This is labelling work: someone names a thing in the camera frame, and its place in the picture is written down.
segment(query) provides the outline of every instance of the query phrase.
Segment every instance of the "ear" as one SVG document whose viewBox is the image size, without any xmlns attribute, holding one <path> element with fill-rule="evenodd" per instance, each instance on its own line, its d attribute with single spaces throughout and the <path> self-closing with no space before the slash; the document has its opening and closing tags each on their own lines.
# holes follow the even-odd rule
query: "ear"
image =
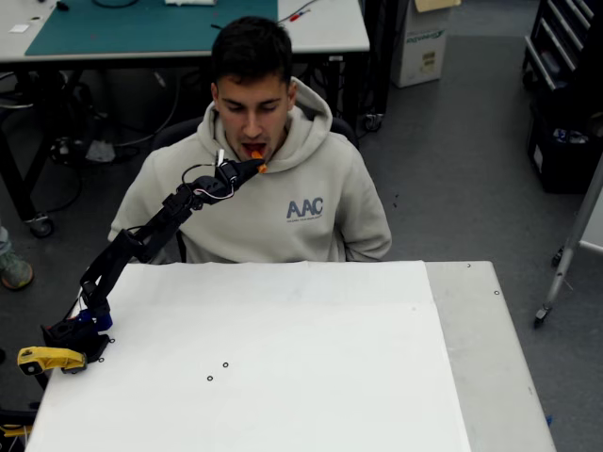
<svg viewBox="0 0 603 452">
<path fill-rule="evenodd" d="M 286 109 L 291 111 L 295 106 L 295 101 L 298 97 L 298 84 L 296 82 L 291 82 L 289 84 L 289 91 L 287 93 L 287 106 Z"/>
<path fill-rule="evenodd" d="M 214 104 L 217 110 L 218 108 L 218 85 L 212 82 L 211 84 L 211 97 L 214 99 Z"/>
</svg>

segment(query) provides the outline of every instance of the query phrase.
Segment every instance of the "aac logo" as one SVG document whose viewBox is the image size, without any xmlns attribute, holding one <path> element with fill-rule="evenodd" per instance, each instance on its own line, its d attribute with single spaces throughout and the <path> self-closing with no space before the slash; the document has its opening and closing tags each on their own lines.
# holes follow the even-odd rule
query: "aac logo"
<svg viewBox="0 0 603 452">
<path fill-rule="evenodd" d="M 291 216 L 293 216 L 293 214 L 295 214 L 297 218 L 305 219 L 310 219 L 306 218 L 306 215 L 308 213 L 311 216 L 320 215 L 322 214 L 322 204 L 322 198 L 314 198 L 314 200 L 311 202 L 310 200 L 303 200 L 303 205 L 300 209 L 300 207 L 295 203 L 295 201 L 292 201 L 289 203 L 289 210 L 286 213 L 286 219 L 291 219 Z"/>
</svg>

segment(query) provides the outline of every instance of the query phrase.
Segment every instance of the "beige hoodie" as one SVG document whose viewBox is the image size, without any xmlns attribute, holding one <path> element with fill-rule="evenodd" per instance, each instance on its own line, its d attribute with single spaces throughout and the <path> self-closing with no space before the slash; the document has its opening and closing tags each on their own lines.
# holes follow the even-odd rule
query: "beige hoodie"
<svg viewBox="0 0 603 452">
<path fill-rule="evenodd" d="M 180 230 L 191 263 L 375 261 L 391 245 L 385 212 L 362 156 L 341 135 L 329 132 L 327 104 L 301 81 L 298 105 L 289 112 L 289 133 L 268 162 L 230 199 L 194 212 Z M 121 229 L 145 224 L 182 183 L 182 173 L 212 163 L 228 145 L 214 105 L 197 133 L 149 155 L 111 224 L 109 240 Z M 187 182 L 210 174 L 201 167 Z"/>
</svg>

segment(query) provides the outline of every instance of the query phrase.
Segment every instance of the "white board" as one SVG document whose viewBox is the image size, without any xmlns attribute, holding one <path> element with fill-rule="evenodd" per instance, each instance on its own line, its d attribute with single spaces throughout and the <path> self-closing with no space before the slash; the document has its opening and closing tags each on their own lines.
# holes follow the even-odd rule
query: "white board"
<svg viewBox="0 0 603 452">
<path fill-rule="evenodd" d="M 27 451 L 470 450 L 423 263 L 132 265 L 110 303 Z"/>
</svg>

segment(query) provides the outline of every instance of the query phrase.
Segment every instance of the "sneaker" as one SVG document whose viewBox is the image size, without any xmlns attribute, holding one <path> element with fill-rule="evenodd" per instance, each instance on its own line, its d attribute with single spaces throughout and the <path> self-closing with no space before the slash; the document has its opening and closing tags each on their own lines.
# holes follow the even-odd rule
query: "sneaker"
<svg viewBox="0 0 603 452">
<path fill-rule="evenodd" d="M 0 279 L 7 289 L 22 289 L 34 279 L 34 270 L 14 251 L 5 252 L 0 256 Z"/>
</svg>

